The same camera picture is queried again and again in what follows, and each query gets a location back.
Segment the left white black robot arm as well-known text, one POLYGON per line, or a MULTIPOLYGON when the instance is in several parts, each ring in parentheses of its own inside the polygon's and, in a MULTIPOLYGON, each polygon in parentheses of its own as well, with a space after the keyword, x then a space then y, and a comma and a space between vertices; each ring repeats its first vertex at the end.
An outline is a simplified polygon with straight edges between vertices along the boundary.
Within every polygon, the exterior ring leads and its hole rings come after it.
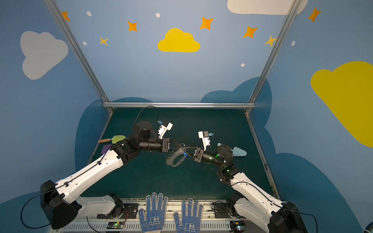
POLYGON ((170 139, 164 135, 172 127, 172 123, 165 121, 155 132, 147 121, 135 124, 128 137, 111 145, 106 153, 83 169, 56 183, 48 180, 42 184, 40 204, 51 227, 61 229, 81 216, 126 217, 123 202, 117 195, 87 199, 81 194, 109 173, 137 158, 142 150, 168 152, 170 139))

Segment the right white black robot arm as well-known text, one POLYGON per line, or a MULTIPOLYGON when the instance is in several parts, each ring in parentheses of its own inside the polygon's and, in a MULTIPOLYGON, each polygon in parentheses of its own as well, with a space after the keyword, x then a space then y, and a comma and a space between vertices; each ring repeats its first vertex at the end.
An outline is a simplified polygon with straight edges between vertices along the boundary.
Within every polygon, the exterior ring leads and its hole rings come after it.
POLYGON ((270 195, 236 168, 229 146, 219 145, 215 152, 198 147, 182 147, 181 150, 197 163, 204 162, 218 167, 220 181, 238 193, 232 205, 239 216, 266 233, 307 232, 301 213, 293 203, 283 202, 270 195))

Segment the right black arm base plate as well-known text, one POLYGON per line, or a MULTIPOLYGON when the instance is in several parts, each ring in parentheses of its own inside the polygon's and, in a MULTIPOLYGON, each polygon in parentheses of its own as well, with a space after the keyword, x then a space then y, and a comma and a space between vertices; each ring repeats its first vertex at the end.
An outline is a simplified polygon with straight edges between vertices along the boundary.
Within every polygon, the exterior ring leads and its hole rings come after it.
POLYGON ((237 205, 234 206, 231 203, 223 203, 220 201, 213 202, 210 205, 215 218, 234 218, 234 219, 246 219, 252 210, 249 206, 237 205))

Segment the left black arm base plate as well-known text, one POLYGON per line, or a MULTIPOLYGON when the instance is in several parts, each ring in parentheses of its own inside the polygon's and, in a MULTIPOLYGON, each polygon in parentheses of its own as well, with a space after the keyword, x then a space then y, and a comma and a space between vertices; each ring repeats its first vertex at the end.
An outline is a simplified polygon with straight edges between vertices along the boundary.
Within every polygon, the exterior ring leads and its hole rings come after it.
POLYGON ((98 214, 97 219, 135 219, 138 209, 137 203, 119 204, 109 214, 98 214))

